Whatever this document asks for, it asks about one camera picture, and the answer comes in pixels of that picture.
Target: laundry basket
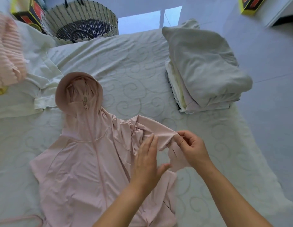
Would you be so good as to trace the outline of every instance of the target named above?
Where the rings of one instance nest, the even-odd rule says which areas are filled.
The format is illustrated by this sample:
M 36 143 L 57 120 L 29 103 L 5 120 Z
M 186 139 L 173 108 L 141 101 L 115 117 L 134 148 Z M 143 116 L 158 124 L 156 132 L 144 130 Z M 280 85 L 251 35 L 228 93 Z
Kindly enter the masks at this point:
M 43 30 L 57 45 L 118 35 L 118 19 L 107 7 L 96 1 L 75 0 L 45 11 Z

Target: cardboard box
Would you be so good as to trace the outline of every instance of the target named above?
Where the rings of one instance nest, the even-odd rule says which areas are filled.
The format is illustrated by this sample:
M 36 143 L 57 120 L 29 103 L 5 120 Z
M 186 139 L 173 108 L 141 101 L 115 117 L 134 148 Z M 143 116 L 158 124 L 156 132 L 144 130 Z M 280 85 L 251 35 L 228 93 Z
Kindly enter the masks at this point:
M 10 12 L 17 20 L 46 34 L 41 26 L 41 16 L 44 14 L 44 9 L 37 0 L 11 0 Z
M 254 15 L 264 0 L 239 0 L 239 8 L 242 14 Z

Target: bed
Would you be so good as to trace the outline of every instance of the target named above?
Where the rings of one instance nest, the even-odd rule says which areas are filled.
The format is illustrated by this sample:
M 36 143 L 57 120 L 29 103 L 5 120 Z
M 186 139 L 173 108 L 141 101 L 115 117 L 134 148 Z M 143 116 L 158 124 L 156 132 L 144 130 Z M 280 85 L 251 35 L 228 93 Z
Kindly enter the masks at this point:
M 217 168 L 262 215 L 292 206 L 234 104 L 230 109 L 179 112 L 168 83 L 168 45 L 160 30 L 50 48 L 48 58 L 63 76 L 81 71 L 103 86 L 103 107 L 120 119 L 137 114 L 173 130 L 189 129 L 205 141 Z M 38 183 L 29 161 L 59 136 L 64 115 L 53 107 L 0 119 L 0 219 L 38 214 Z M 168 161 L 165 151 L 158 162 Z M 191 168 L 178 172 L 178 226 L 225 226 L 204 182 Z M 11 226 L 35 226 L 32 220 Z

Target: pink striped sweater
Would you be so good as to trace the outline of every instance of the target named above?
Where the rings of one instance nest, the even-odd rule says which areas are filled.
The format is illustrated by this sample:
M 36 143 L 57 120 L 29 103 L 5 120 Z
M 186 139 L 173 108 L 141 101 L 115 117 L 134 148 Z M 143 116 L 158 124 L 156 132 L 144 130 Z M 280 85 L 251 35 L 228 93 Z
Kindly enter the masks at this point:
M 26 75 L 17 25 L 0 12 L 0 88 L 18 83 Z

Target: basket handle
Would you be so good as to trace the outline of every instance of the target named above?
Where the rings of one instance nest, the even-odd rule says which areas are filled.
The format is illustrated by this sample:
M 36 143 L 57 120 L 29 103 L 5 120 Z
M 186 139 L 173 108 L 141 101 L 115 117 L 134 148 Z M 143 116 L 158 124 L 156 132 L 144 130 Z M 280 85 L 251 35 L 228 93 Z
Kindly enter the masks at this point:
M 83 0 L 80 0 L 80 2 L 79 2 L 79 0 L 77 0 L 77 1 L 78 1 L 79 4 L 81 2 L 81 4 L 84 5 L 84 1 Z M 67 3 L 67 0 L 64 0 L 64 5 L 65 5 L 66 8 L 69 6 L 69 4 Z
M 84 30 L 81 30 L 81 29 L 75 29 L 72 33 L 71 33 L 71 41 L 73 43 L 76 43 L 76 41 L 74 40 L 74 34 L 77 33 L 77 32 L 82 32 L 82 33 L 85 33 L 89 36 L 89 38 L 91 39 L 94 39 L 95 37 L 92 35 L 92 34 L 89 34 L 88 32 L 84 31 Z

